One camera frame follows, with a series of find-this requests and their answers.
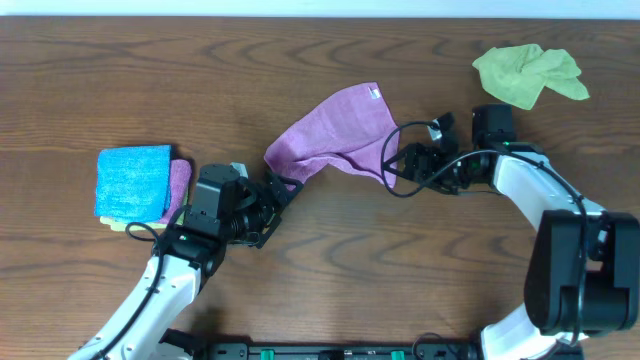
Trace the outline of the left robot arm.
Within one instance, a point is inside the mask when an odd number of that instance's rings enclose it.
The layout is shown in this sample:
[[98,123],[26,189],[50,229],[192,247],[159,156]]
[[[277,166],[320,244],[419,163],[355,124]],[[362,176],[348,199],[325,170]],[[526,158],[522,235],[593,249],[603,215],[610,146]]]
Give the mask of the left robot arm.
[[138,284],[75,359],[151,359],[175,353],[162,342],[175,318],[201,292],[230,245],[262,248],[300,181],[266,172],[249,180],[242,166],[201,168],[190,204],[150,237],[152,253]]

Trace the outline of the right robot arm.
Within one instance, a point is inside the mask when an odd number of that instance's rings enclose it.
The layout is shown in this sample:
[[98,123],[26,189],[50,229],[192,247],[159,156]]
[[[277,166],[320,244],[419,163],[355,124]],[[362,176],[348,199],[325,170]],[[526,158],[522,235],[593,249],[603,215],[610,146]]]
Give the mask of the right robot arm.
[[422,122],[431,145],[380,154],[380,173],[458,196],[485,184],[511,200],[536,232],[523,303],[477,340],[447,344],[456,359],[580,359],[580,343],[631,329],[639,317],[639,221],[587,199],[521,142],[509,105],[472,111],[472,149],[462,151],[446,113]]

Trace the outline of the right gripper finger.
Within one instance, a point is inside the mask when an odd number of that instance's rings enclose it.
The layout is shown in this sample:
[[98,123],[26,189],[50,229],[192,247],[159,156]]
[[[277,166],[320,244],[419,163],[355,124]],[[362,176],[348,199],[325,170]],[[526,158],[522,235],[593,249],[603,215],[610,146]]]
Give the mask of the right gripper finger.
[[395,155],[384,162],[384,171],[393,175],[406,174],[407,149],[399,150]]
[[431,121],[428,131],[434,144],[445,153],[457,153],[459,142],[454,129],[455,117],[447,112]]

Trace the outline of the purple microfiber cloth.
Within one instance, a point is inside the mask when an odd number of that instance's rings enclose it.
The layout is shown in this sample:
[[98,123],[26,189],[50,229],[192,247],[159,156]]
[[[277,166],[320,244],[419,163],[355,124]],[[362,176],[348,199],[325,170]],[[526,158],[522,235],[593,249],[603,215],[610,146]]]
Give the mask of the purple microfiber cloth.
[[266,150],[270,169],[306,182],[330,165],[393,187],[396,176],[381,172],[380,159],[397,153],[399,136],[375,82],[344,88],[291,125]]

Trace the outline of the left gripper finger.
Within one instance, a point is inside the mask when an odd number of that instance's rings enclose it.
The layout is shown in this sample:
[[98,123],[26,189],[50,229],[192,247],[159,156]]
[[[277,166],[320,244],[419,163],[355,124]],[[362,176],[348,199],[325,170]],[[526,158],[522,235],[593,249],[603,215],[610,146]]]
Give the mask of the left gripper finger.
[[274,234],[280,223],[281,216],[279,214],[274,214],[271,220],[258,232],[258,239],[255,243],[255,247],[261,249]]
[[271,171],[266,172],[266,184],[278,203],[290,203],[304,187],[299,180],[287,178]]

